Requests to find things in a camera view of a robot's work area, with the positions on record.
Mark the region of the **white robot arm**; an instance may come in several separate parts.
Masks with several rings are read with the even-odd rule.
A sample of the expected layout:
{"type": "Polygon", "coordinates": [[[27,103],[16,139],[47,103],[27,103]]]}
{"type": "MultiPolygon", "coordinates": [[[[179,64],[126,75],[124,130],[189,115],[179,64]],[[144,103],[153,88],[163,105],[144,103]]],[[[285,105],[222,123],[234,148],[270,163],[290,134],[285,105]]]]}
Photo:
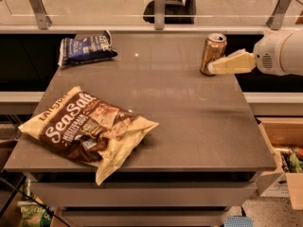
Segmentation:
{"type": "Polygon", "coordinates": [[[211,75],[242,74],[254,68],[268,75],[303,76],[303,31],[269,33],[254,45],[252,53],[240,49],[207,66],[211,75]]]}

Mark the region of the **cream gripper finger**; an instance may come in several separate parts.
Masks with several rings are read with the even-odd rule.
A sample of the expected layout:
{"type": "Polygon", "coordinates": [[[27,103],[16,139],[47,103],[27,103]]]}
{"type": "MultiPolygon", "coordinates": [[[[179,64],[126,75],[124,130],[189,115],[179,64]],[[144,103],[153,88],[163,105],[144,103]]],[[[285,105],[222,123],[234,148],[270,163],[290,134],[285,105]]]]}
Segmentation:
{"type": "Polygon", "coordinates": [[[227,58],[233,58],[233,57],[236,57],[236,56],[241,55],[241,54],[244,54],[244,53],[246,53],[246,50],[245,50],[245,49],[239,49],[239,50],[237,50],[237,51],[235,51],[235,52],[229,54],[229,55],[227,56],[227,58]]]}
{"type": "Polygon", "coordinates": [[[252,53],[243,52],[212,61],[207,69],[211,75],[249,73],[256,67],[252,53]]]}

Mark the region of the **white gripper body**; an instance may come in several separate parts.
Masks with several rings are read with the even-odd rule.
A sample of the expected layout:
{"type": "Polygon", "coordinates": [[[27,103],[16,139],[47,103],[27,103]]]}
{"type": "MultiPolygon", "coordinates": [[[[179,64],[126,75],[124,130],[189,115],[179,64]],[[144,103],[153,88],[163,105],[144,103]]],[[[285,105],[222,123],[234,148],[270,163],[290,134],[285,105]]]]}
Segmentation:
{"type": "Polygon", "coordinates": [[[280,62],[281,49],[289,34],[286,32],[274,32],[265,35],[254,46],[254,56],[257,69],[269,75],[284,76],[280,62]]]}

